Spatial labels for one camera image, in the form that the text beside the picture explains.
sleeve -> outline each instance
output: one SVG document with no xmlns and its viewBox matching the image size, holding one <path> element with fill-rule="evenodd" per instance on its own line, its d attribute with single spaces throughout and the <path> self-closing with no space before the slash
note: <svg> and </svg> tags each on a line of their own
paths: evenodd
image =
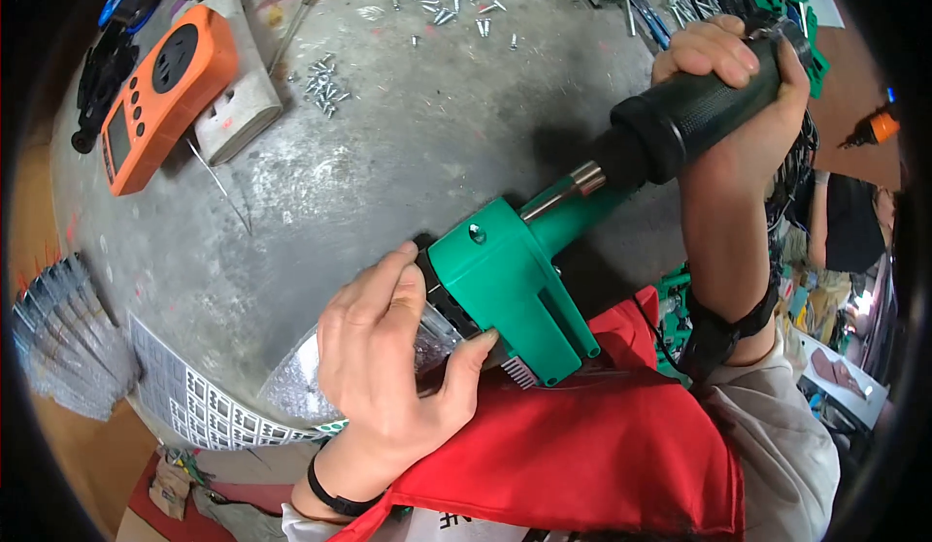
<svg viewBox="0 0 932 542">
<path fill-rule="evenodd" d="M 297 513 L 291 504 L 282 504 L 282 532 L 288 542 L 323 542 L 342 529 L 340 525 L 309 520 Z"/>
<path fill-rule="evenodd" d="M 838 450 L 793 381 L 778 329 L 770 354 L 752 366 L 721 366 L 706 408 L 742 458 L 747 540 L 820 540 L 841 478 Z"/>
</svg>

metal table surface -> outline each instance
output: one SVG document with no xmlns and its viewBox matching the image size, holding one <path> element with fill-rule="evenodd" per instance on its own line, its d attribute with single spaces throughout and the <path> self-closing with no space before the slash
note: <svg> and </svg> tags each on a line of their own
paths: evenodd
<svg viewBox="0 0 932 542">
<path fill-rule="evenodd" d="M 244 0 L 266 61 L 298 1 Z M 468 2 L 442 27 L 427 26 L 412 0 L 397 12 L 391 0 L 314 5 L 285 69 L 303 76 L 333 52 L 354 97 L 328 121 L 301 99 L 300 83 L 276 82 L 284 115 L 216 168 L 252 235 L 178 148 L 143 191 L 112 197 L 99 145 L 81 155 L 69 142 L 76 71 L 52 142 L 62 247 L 84 253 L 122 325 L 132 311 L 230 396 L 282 419 L 256 394 L 340 285 L 406 238 L 446 233 L 502 194 L 541 191 L 555 178 L 543 153 L 572 152 L 608 126 L 615 103 L 647 87 L 653 56 L 627 35 L 622 9 L 500 1 L 508 11 L 488 15 L 485 39 Z M 366 20 L 365 6 L 384 13 Z M 284 18 L 270 26 L 279 8 Z M 152 47 L 168 22 L 160 8 L 139 44 Z M 586 304 L 611 286 L 657 280 L 684 257 L 679 195 L 668 185 L 642 190 L 557 263 Z"/>
</svg>

black wristband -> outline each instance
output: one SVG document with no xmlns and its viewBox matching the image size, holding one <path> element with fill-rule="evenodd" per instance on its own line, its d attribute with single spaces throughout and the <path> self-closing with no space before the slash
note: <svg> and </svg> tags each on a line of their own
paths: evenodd
<svg viewBox="0 0 932 542">
<path fill-rule="evenodd" d="M 310 490 L 314 492 L 314 495 L 316 495 L 321 502 L 324 502 L 329 508 L 341 516 L 359 518 L 382 499 L 384 493 L 380 493 L 375 499 L 371 499 L 367 502 L 354 502 L 340 497 L 339 495 L 337 497 L 332 497 L 332 495 L 323 490 L 323 486 L 321 486 L 320 481 L 317 480 L 317 475 L 314 473 L 314 461 L 316 460 L 317 454 L 314 454 L 308 465 L 308 484 Z"/>
</svg>

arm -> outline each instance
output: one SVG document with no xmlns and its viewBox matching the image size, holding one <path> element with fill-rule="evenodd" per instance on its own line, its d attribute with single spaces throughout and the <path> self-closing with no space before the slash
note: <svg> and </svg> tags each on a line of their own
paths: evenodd
<svg viewBox="0 0 932 542">
<path fill-rule="evenodd" d="M 825 245 L 829 238 L 829 173 L 815 171 L 815 190 L 809 207 L 809 263 L 825 269 Z"/>
<path fill-rule="evenodd" d="M 696 75 L 715 71 L 722 81 L 743 87 L 760 67 L 741 42 L 744 24 L 735 16 L 692 23 L 674 35 L 670 50 L 654 63 L 653 80 L 678 70 Z M 713 146 L 680 176 L 682 229 L 700 303 L 730 322 L 747 315 L 767 291 L 770 259 L 762 201 L 768 181 L 799 133 L 809 79 L 789 43 L 779 54 L 777 101 Z M 727 364 L 759 361 L 774 345 L 774 320 L 738 342 Z"/>
<path fill-rule="evenodd" d="M 320 315 L 320 390 L 349 419 L 314 461 L 332 497 L 374 499 L 475 414 L 479 372 L 498 334 L 493 329 L 457 346 L 440 390 L 418 398 L 414 340 L 426 291 L 416 256 L 415 244 L 404 243 L 344 286 Z M 352 522 L 321 502 L 304 476 L 292 506 L 311 520 Z"/>
</svg>

person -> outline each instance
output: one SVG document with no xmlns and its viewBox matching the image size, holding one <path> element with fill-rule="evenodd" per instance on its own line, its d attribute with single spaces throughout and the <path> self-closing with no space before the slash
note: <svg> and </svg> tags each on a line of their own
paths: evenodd
<svg viewBox="0 0 932 542">
<path fill-rule="evenodd" d="M 715 71 L 746 85 L 760 64 L 743 33 L 734 16 L 690 24 L 658 55 L 652 82 Z M 778 58 L 776 102 L 679 176 L 693 292 L 729 322 L 768 289 L 763 192 L 799 132 L 809 93 L 789 43 Z M 496 385 L 493 371 L 480 382 L 498 338 L 490 329 L 457 347 L 436 394 L 418 397 L 412 344 L 425 290 L 415 256 L 413 243 L 402 244 L 320 316 L 320 389 L 349 424 L 283 504 L 291 542 L 824 535 L 838 453 L 793 382 L 773 315 L 690 391 L 623 363 L 618 345 L 649 335 L 631 332 L 646 326 L 636 312 L 625 319 L 631 311 L 620 304 L 607 313 L 615 323 L 590 326 L 624 373 L 527 391 Z M 368 503 L 354 517 L 336 512 L 334 500 Z"/>
</svg>

